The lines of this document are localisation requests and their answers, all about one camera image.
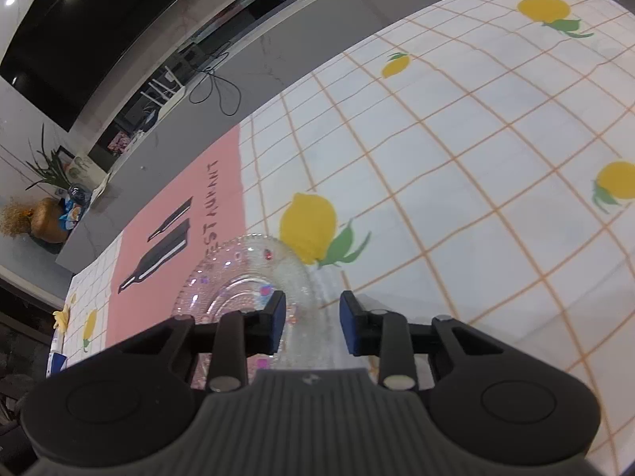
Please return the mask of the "gold vase dried flowers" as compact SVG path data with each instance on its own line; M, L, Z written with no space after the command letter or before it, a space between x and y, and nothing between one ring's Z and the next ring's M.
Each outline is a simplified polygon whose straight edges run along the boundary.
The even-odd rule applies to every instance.
M1 233L9 238L31 235L48 244L62 244L69 232L59 221L62 207L52 198L44 198L35 204L12 200L1 206Z

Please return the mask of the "green potted plant white pot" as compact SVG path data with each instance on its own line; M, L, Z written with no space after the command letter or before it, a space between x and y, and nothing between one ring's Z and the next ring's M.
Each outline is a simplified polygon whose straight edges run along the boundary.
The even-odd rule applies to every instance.
M35 173L35 180L27 187L48 185L60 190L68 190L73 185L83 185L89 190L96 189L108 173L87 155L72 155L65 147L47 150L45 146L45 126L41 127L40 143L34 148L28 142L31 160L25 165Z

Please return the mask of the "black television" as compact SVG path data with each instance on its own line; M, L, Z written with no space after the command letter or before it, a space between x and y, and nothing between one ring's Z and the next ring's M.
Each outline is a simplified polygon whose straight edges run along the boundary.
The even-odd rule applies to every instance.
M1 62L1 75L62 129L133 42L177 0L35 0Z

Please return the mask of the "white blue box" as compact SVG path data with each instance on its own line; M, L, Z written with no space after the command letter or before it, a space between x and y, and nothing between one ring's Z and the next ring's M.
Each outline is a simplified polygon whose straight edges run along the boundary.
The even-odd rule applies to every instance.
M67 363L67 357L59 351L51 350L48 354L46 376L50 377L60 373Z

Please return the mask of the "pink restaurant placemat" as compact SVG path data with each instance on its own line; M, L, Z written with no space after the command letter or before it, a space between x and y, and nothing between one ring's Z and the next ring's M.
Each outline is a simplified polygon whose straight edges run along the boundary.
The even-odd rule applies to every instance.
M240 132L233 127L214 142L123 230L106 346L169 318L198 263L245 233Z

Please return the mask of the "lemon grid tablecloth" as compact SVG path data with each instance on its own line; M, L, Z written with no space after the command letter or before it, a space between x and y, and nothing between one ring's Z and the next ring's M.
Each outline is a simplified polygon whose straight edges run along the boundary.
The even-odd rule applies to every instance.
M591 460L607 475L633 463L631 13L612 0L435 0L233 118L210 86L196 80L128 165L150 152L141 176L168 185L238 126L235 238L272 236L331 273L335 367L378 373L346 352L343 291L415 322L450 315L582 380L602 405ZM153 199L131 201L135 217ZM127 225L71 282L57 343L69 363L108 348Z

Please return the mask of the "clear glass plate with flowers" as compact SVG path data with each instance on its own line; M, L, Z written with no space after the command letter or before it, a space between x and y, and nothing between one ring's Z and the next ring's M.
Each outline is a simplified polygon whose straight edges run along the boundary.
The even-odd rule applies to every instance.
M286 295L280 346L272 355L248 356L248 380L259 370L333 369L342 341L326 305L336 297L337 282L272 236L241 236L206 256L186 279L172 314L216 323L227 313L261 311L277 290Z

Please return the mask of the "blue snack bags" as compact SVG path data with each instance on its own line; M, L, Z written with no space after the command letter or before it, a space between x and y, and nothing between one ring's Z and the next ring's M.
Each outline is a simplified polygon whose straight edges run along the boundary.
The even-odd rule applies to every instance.
M62 230L72 231L92 202L92 191L82 184L72 184L62 200L59 224Z

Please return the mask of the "white wifi router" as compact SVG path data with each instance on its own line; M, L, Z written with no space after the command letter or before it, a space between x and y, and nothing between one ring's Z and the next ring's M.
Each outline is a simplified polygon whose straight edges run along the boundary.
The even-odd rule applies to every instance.
M184 91L185 85L167 65L155 70L140 88L140 94L159 107L177 102Z

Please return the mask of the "yellow banana toy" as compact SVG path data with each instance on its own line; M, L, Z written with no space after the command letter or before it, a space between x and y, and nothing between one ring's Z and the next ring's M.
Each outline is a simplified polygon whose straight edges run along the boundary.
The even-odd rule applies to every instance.
M54 329L58 330L60 333L65 333L68 330L69 322L70 322L70 306L69 304L65 304L60 311L55 311L53 313L54 318Z

